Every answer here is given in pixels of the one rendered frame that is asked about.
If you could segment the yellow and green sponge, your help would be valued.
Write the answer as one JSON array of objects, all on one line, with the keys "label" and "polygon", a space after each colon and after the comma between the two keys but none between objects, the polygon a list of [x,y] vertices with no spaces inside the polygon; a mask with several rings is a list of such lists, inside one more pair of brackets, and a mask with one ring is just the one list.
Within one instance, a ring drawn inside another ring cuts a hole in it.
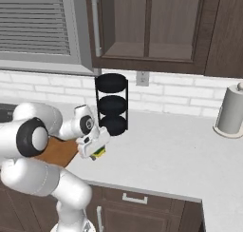
[{"label": "yellow and green sponge", "polygon": [[105,153],[105,145],[99,148],[95,153],[90,155],[90,158],[95,161],[97,158],[100,158]]}]

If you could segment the white wall power outlet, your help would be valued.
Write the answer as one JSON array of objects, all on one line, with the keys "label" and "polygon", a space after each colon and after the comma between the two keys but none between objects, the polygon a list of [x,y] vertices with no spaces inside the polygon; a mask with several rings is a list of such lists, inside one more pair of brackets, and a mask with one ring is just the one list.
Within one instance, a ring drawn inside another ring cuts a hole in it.
[{"label": "white wall power outlet", "polygon": [[136,85],[141,87],[149,86],[149,72],[148,71],[138,71],[136,75]]}]

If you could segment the brown wooden cutting board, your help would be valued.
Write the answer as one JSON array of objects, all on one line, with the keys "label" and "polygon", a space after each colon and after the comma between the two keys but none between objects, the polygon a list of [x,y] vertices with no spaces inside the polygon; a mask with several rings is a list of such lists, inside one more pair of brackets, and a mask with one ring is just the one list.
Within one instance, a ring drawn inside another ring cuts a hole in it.
[{"label": "brown wooden cutting board", "polygon": [[75,140],[61,141],[50,137],[47,148],[41,155],[36,156],[36,159],[48,164],[67,167],[77,153],[78,148]]}]

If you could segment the grey range hood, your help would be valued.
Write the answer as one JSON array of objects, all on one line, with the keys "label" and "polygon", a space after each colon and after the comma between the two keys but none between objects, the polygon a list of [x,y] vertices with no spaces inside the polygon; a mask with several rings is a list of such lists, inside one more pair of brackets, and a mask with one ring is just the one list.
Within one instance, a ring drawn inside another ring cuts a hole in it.
[{"label": "grey range hood", "polygon": [[0,68],[99,75],[85,0],[0,0]]}]

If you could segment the dark wood base cabinet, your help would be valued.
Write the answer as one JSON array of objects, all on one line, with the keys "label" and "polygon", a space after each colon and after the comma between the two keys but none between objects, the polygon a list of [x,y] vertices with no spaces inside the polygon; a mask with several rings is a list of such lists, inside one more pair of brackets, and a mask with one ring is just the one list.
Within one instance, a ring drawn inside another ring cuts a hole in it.
[{"label": "dark wood base cabinet", "polygon": [[0,232],[50,232],[58,221],[52,196],[22,194],[0,182]]}]

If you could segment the black hob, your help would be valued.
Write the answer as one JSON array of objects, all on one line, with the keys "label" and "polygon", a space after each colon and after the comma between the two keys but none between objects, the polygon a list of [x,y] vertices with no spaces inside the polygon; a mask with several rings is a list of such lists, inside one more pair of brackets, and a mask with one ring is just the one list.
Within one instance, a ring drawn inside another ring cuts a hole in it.
[{"label": "black hob", "polygon": [[0,103],[0,123],[10,122],[16,105]]}]

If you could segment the dark wood drawer front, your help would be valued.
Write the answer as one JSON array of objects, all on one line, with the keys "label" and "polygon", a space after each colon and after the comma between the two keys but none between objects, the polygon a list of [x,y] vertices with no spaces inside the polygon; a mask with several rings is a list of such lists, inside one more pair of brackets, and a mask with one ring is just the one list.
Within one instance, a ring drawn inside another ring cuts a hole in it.
[{"label": "dark wood drawer front", "polygon": [[98,200],[129,204],[142,208],[181,216],[185,201],[150,194],[131,192],[117,188],[92,185],[94,197]]}]

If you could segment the white paper towel roll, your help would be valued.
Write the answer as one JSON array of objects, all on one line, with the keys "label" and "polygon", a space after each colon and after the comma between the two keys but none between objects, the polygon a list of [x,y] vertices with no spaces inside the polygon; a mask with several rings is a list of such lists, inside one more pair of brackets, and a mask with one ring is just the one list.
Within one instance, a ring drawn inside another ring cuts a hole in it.
[{"label": "white paper towel roll", "polygon": [[213,129],[226,138],[243,137],[243,82],[227,87]]}]

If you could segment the dark wood glass-door cabinet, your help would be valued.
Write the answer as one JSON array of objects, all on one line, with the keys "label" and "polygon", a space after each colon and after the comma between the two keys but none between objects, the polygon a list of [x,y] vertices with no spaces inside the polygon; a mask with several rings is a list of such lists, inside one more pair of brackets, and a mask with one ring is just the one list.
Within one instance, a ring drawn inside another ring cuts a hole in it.
[{"label": "dark wood glass-door cabinet", "polygon": [[97,68],[202,74],[219,0],[99,0],[96,57],[91,0],[85,0]]}]

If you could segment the dark wood cabinet panel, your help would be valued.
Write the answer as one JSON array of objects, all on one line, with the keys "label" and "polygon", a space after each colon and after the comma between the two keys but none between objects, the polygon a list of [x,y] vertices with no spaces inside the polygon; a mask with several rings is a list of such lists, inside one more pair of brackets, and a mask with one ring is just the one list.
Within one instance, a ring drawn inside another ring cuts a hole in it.
[{"label": "dark wood cabinet panel", "polygon": [[220,0],[205,74],[243,78],[243,0]]}]

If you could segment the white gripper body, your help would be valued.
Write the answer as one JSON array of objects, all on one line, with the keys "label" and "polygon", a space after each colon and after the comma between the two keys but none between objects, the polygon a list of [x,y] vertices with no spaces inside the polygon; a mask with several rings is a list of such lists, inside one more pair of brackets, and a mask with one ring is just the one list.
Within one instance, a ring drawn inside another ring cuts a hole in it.
[{"label": "white gripper body", "polygon": [[105,145],[110,141],[110,134],[105,126],[101,128],[94,127],[91,132],[78,138],[76,144],[78,145],[78,151],[83,159],[93,156],[101,148],[105,148]]}]

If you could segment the dark wood base cabinet door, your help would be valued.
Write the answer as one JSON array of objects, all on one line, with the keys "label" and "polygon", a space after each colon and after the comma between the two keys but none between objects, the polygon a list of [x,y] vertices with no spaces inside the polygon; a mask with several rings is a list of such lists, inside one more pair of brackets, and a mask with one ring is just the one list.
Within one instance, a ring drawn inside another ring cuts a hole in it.
[{"label": "dark wood base cabinet door", "polygon": [[164,215],[121,205],[90,204],[87,217],[99,232],[97,206],[102,207],[103,232],[170,232],[171,223]]}]

